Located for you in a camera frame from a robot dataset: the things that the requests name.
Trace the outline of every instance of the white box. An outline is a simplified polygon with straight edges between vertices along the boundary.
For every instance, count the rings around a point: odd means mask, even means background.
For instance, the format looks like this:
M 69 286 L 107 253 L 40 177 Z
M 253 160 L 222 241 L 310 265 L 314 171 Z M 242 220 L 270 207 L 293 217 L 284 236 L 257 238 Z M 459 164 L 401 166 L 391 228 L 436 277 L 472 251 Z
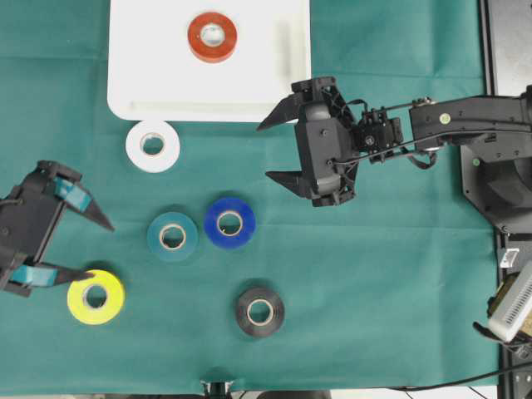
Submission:
M 190 50 L 189 24 L 208 11 L 237 28 L 223 62 Z M 107 101 L 122 119 L 261 121 L 310 65 L 309 0 L 111 0 Z

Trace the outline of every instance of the tape roll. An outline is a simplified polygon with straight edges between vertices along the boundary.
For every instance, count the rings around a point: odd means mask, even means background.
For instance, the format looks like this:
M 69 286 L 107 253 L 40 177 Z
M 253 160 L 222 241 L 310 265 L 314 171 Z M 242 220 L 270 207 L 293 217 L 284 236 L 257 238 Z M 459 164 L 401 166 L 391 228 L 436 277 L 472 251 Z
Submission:
M 267 314 L 263 319 L 253 317 L 252 307 L 263 304 Z M 236 320 L 242 331 L 252 337 L 269 337 L 284 321 L 284 304 L 277 293 L 268 288 L 251 288 L 240 295 L 236 306 Z
M 149 150 L 150 141 L 160 148 Z M 126 138 L 126 153 L 131 162 L 149 173 L 168 170 L 180 157 L 180 138 L 174 128 L 163 121 L 142 121 L 130 130 Z
M 167 242 L 165 235 L 171 230 L 179 231 L 181 240 Z M 187 259 L 198 244 L 198 229 L 186 214 L 168 212 L 155 218 L 148 228 L 148 248 L 160 260 L 179 262 Z
M 228 233 L 220 226 L 221 219 L 233 215 L 239 220 L 236 232 Z M 204 229 L 207 236 L 220 248 L 235 249 L 248 243 L 255 232 L 255 215 L 249 205 L 240 198 L 225 197 L 214 202 L 207 210 Z
M 66 303 L 72 316 L 84 324 L 97 325 L 107 323 L 120 312 L 126 301 L 126 291 L 121 281 L 105 270 L 88 270 L 94 277 L 70 284 Z M 88 293 L 91 288 L 103 288 L 105 302 L 99 307 L 89 304 Z
M 236 26 L 225 15 L 205 12 L 189 25 L 190 50 L 201 61 L 222 62 L 233 54 L 237 42 Z

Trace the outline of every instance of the cable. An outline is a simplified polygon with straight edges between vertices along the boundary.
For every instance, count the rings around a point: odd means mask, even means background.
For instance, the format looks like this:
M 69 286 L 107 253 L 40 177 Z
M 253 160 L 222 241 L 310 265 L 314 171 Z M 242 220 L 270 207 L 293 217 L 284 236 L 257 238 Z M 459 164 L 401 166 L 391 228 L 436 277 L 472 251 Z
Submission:
M 463 380 L 444 382 L 442 384 L 428 385 L 425 387 L 394 387 L 394 388 L 388 388 L 388 389 L 392 389 L 393 391 L 402 391 L 402 392 L 418 392 L 418 391 L 428 391 L 428 390 L 437 389 L 437 388 L 453 387 L 454 385 L 464 385 L 464 384 L 467 384 L 468 382 L 473 382 L 473 381 L 483 380 L 489 377 L 499 376 L 501 374 L 506 374 L 507 372 L 513 372 L 514 370 L 520 370 L 521 368 L 525 368 L 529 366 L 532 366 L 532 362 L 516 364 L 515 366 L 501 368 L 500 370 L 497 370 L 496 372 L 487 372 L 486 374 L 480 374 L 479 376 L 464 378 Z
M 22 204 L 22 199 L 0 199 L 0 206 L 4 205 L 20 205 Z
M 410 140 L 406 143 L 402 143 L 400 145 L 396 145 L 393 148 L 381 150 L 378 152 L 373 152 L 371 154 L 359 156 L 357 158 L 352 158 L 350 160 L 345 160 L 342 162 L 334 162 L 335 165 L 353 165 L 361 162 L 362 160 L 366 160 L 375 156 L 384 155 L 386 153 L 389 153 L 390 151 L 393 151 L 395 149 L 401 149 L 404 147 L 407 147 L 408 145 L 415 145 L 417 143 L 421 143 L 423 141 L 432 140 L 438 137 L 442 137 L 443 135 L 484 135 L 485 133 L 531 133 L 530 131 L 516 131 L 511 129 L 484 129 L 484 130 L 477 130 L 477 131 L 441 131 L 440 133 L 435 133 L 434 135 L 427 135 L 425 137 L 422 137 L 421 139 L 416 140 Z
M 471 389 L 474 393 L 476 393 L 479 397 L 482 397 L 483 399 L 488 399 L 487 397 L 482 395 L 480 392 L 478 392 L 474 387 L 468 387 L 468 388 Z

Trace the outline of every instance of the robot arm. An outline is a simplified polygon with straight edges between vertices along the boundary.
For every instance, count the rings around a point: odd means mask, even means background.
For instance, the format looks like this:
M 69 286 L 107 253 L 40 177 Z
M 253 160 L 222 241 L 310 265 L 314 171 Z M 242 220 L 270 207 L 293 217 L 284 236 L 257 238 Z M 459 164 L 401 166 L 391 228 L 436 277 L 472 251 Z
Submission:
M 353 199 L 357 167 L 364 160 L 406 157 L 428 169 L 447 143 L 466 145 L 475 152 L 482 178 L 498 197 L 495 205 L 532 208 L 532 86 L 520 97 L 475 96 L 442 103 L 423 98 L 371 110 L 363 100 L 345 102 L 334 77 L 294 83 L 292 90 L 259 130 L 298 119 L 295 132 L 302 170 L 266 175 L 314 206 Z M 359 104 L 364 110 L 357 121 L 349 106 Z M 403 140 L 399 118 L 388 117 L 389 111 L 402 107 L 410 107 L 413 140 L 408 142 Z

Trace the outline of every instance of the green tablecloth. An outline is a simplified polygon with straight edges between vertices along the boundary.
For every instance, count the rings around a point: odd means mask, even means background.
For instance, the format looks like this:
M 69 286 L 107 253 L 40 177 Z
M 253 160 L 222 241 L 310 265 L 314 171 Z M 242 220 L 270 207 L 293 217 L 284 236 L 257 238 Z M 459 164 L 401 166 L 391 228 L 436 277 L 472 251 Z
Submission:
M 347 99 L 483 91 L 475 0 L 311 6 L 313 75 L 336 76 Z M 39 159 L 83 171 L 116 232 L 69 214 L 46 261 L 103 263 L 127 291 L 100 327 L 71 316 L 67 286 L 0 293 L 0 394 L 199 392 L 200 379 L 234 379 L 235 390 L 421 385 L 496 368 L 496 346 L 471 328 L 495 289 L 491 229 L 461 195 L 456 148 L 430 171 L 365 164 L 359 196 L 326 209 L 264 176 L 298 169 L 291 126 L 176 122 L 178 164 L 143 173 L 124 151 L 133 124 L 106 104 L 108 13 L 104 0 L 0 2 L 0 192 Z M 200 229 L 187 261 L 150 254 L 156 215 L 177 209 L 201 226 L 226 194 L 255 211 L 249 245 L 223 251 Z M 261 282 L 280 293 L 286 319 L 253 340 L 233 304 Z

